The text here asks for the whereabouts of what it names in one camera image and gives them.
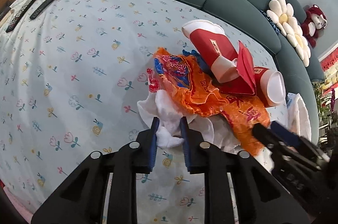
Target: orange fabric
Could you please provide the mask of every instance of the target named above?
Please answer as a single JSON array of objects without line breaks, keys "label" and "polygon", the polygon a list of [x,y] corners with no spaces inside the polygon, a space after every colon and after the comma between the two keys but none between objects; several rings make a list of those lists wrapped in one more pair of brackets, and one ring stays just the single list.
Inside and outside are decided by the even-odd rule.
[{"label": "orange fabric", "polygon": [[224,96],[229,103],[224,106],[221,114],[229,122],[242,148],[252,156],[258,155],[263,144],[252,136],[251,130],[256,123],[265,127],[270,124],[270,117],[263,103],[257,96]]},{"label": "orange fabric", "polygon": [[154,58],[163,86],[178,106],[202,117],[222,114],[242,147],[253,156],[258,154],[263,145],[252,136],[251,129],[256,123],[267,127],[270,118],[257,96],[221,94],[194,56],[175,56],[160,48]]}]

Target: teddy bear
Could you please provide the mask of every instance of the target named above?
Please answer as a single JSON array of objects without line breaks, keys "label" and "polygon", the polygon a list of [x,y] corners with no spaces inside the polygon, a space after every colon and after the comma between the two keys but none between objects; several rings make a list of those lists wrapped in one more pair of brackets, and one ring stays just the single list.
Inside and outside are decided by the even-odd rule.
[{"label": "teddy bear", "polygon": [[306,20],[301,24],[303,35],[308,39],[312,47],[316,46],[319,31],[327,25],[327,19],[317,5],[313,5],[306,11]]}]

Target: remote control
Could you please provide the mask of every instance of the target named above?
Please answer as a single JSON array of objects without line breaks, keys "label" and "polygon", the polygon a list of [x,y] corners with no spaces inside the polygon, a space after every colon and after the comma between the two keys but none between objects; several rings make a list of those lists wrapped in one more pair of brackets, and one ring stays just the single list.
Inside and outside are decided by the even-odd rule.
[{"label": "remote control", "polygon": [[25,15],[25,13],[27,12],[27,10],[33,5],[33,3],[36,0],[27,0],[25,2],[25,4],[20,8],[20,10],[15,14],[13,20],[11,21],[11,23],[9,24],[9,26],[6,29],[6,32],[11,32],[14,30],[14,28],[16,27],[16,25],[18,24],[18,22],[21,20],[21,18],[23,17],[23,15]]},{"label": "remote control", "polygon": [[45,0],[29,17],[31,20],[34,20],[48,5],[50,5],[54,0]]}]

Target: bed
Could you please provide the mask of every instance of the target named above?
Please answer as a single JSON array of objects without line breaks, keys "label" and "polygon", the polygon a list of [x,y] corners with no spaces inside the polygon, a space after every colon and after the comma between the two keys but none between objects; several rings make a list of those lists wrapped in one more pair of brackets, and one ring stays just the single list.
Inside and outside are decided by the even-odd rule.
[{"label": "bed", "polygon": [[[250,37],[175,0],[56,0],[31,21],[43,1],[13,32],[10,19],[0,29],[0,179],[32,213],[92,151],[117,151],[147,129],[136,105],[148,95],[146,69],[159,47],[194,49],[183,23],[219,24],[255,65],[277,70]],[[285,103],[268,112],[287,124]],[[258,160],[271,169],[267,150]],[[203,175],[187,173],[181,147],[158,150],[154,172],[136,179],[140,223],[204,223]]]}]

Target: flower-shaped pillow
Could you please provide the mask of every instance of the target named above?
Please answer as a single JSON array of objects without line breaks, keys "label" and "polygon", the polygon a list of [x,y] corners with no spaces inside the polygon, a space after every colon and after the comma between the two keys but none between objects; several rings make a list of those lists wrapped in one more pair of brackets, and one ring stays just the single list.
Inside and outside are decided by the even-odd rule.
[{"label": "flower-shaped pillow", "polygon": [[307,39],[303,36],[301,27],[297,23],[297,19],[293,17],[292,5],[286,4],[285,0],[271,0],[269,8],[266,14],[280,29],[281,34],[288,39],[292,47],[295,48],[304,66],[309,66],[310,48]]}]

